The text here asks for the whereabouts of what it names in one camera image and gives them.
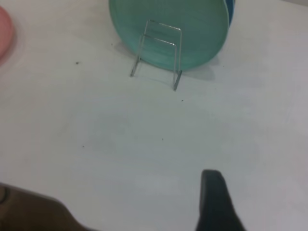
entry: plate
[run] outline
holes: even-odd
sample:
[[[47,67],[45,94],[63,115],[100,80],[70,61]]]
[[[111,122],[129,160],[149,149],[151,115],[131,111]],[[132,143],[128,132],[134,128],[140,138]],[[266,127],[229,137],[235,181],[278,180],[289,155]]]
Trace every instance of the plate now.
[[[10,47],[14,35],[14,28],[9,14],[0,7],[0,57]]]
[[[226,4],[228,7],[228,13],[229,13],[229,24],[232,22],[233,13],[234,13],[234,4],[235,0],[226,0]]]
[[[210,61],[222,48],[229,29],[225,0],[109,0],[109,10],[116,31],[133,53],[138,50],[148,20],[180,28],[182,70]],[[178,30],[158,24],[149,24],[147,35],[177,46],[180,44]],[[160,68],[173,70],[175,48],[146,38],[141,58]]]

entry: green plate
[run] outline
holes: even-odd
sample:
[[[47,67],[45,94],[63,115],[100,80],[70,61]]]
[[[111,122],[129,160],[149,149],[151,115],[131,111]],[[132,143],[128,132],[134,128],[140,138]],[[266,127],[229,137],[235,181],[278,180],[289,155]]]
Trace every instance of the green plate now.
[[[134,53],[138,50],[140,36],[149,19],[180,28],[181,70],[211,60],[223,46],[229,29],[225,0],[109,0],[109,10],[119,36]],[[147,35],[177,46],[180,44],[178,30],[159,24],[150,23]],[[145,38],[141,58],[160,68],[173,70],[175,48]]]

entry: black object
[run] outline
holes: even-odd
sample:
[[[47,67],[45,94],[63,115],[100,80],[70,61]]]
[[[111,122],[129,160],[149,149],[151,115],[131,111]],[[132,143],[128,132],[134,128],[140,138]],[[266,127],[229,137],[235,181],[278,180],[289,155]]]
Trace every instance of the black object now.
[[[202,172],[200,218],[196,231],[245,231],[219,171]]]

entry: metal plate holder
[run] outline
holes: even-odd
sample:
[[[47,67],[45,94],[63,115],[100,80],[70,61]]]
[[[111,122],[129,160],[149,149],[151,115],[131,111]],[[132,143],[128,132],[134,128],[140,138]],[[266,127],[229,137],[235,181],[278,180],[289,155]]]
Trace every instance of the metal plate holder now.
[[[146,32],[147,32],[147,29],[148,29],[148,26],[149,26],[150,23],[155,23],[155,24],[158,24],[160,26],[168,27],[168,28],[173,29],[173,30],[178,30],[180,32],[180,47],[179,47],[179,62],[178,62],[179,69],[178,70],[176,70],[176,68],[177,68],[178,46],[175,43],[164,41],[164,40],[161,40],[161,39],[158,39],[158,38],[154,38],[154,37],[151,37],[151,36],[147,35]],[[138,45],[138,50],[137,50],[137,54],[136,54],[136,60],[135,60],[133,69],[132,69],[132,71],[130,73],[130,77],[134,76],[135,71],[137,69],[137,65],[138,65],[138,63],[141,60],[141,53],[142,53],[142,49],[143,49],[144,39],[145,38],[154,39],[156,41],[160,41],[160,42],[163,42],[163,43],[166,43],[166,44],[169,44],[169,45],[175,47],[174,69],[173,69],[173,90],[176,91],[177,88],[178,88],[178,85],[179,85],[179,81],[180,81],[181,75],[182,75],[182,71],[180,69],[180,67],[181,67],[181,49],[182,49],[182,30],[179,29],[179,28],[173,27],[173,26],[169,26],[169,25],[166,25],[166,24],[163,24],[163,23],[156,22],[156,21],[151,20],[151,19],[148,20],[146,22],[144,33],[140,36],[140,39],[139,39],[139,45]]]

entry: white table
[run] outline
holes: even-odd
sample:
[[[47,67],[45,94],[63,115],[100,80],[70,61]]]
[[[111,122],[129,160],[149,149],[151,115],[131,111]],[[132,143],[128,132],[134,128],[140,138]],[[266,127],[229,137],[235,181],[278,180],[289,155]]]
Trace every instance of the white table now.
[[[249,231],[308,230],[308,7],[239,0],[223,50],[184,72],[141,64],[107,0],[0,0],[0,182],[102,231],[193,231],[205,168]]]

